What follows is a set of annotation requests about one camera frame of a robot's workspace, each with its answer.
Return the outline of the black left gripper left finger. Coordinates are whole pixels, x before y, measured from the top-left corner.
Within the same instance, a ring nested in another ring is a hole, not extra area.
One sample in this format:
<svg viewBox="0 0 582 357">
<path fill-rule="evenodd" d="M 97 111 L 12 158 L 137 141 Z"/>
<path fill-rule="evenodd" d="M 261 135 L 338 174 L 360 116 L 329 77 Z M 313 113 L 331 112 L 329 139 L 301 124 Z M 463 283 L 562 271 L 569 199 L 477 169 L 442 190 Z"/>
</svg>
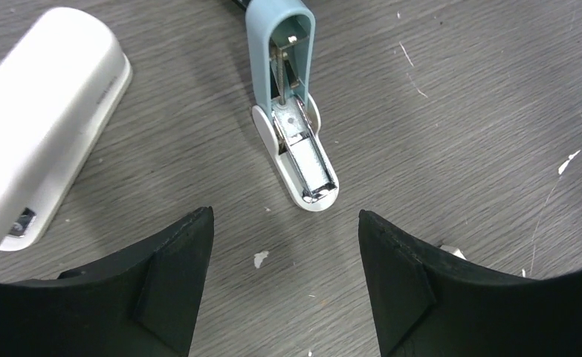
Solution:
<svg viewBox="0 0 582 357">
<path fill-rule="evenodd" d="M 53 280 L 0 283 L 0 356 L 187 356 L 213 239 L 202 207 Z"/>
</svg>

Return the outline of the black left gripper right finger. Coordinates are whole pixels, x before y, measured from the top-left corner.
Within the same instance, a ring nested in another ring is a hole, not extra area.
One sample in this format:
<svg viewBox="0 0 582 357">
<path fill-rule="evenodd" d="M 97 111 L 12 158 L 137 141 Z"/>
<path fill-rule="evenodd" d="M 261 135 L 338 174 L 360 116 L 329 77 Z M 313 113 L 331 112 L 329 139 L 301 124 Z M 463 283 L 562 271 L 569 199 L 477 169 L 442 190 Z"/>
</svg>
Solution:
<svg viewBox="0 0 582 357">
<path fill-rule="evenodd" d="M 368 210 L 358 241 L 382 356 L 582 356 L 582 269 L 502 273 Z"/>
</svg>

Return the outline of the white playing card box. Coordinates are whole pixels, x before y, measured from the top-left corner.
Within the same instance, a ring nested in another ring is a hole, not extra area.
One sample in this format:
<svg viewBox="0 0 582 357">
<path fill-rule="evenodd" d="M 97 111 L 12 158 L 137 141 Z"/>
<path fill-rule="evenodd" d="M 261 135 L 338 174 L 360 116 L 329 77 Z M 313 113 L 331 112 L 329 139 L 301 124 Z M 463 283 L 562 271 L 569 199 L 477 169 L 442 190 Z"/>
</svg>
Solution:
<svg viewBox="0 0 582 357">
<path fill-rule="evenodd" d="M 457 247 L 453 247 L 451 245 L 441 245 L 440 249 L 443 251 L 446 251 L 447 253 L 452 254 L 455 257 L 458 257 L 460 259 L 466 260 L 467 258 L 465 257 L 465 255 L 463 254 L 462 250 L 457 248 Z"/>
</svg>

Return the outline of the small blue grey stapler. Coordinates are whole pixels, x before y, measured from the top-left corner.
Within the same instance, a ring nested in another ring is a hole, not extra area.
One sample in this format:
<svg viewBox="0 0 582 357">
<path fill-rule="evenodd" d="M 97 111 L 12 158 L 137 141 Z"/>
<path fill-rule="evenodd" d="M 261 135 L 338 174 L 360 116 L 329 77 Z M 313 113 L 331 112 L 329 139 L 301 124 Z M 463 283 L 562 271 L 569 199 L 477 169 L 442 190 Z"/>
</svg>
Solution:
<svg viewBox="0 0 582 357">
<path fill-rule="evenodd" d="M 294 203 L 311 212 L 330 208 L 339 180 L 308 91 L 314 14 L 302 1 L 249 1 L 245 25 L 259 136 Z"/>
</svg>

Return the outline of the white stapler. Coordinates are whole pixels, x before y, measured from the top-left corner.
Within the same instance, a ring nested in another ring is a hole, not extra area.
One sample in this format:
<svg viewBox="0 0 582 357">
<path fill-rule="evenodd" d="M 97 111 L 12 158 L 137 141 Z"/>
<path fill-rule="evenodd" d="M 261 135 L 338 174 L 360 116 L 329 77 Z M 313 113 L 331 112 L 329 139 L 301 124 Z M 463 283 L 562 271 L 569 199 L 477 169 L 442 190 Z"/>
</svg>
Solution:
<svg viewBox="0 0 582 357">
<path fill-rule="evenodd" d="M 0 251 L 47 231 L 132 80 L 113 31 L 72 7 L 42 14 L 0 63 Z"/>
</svg>

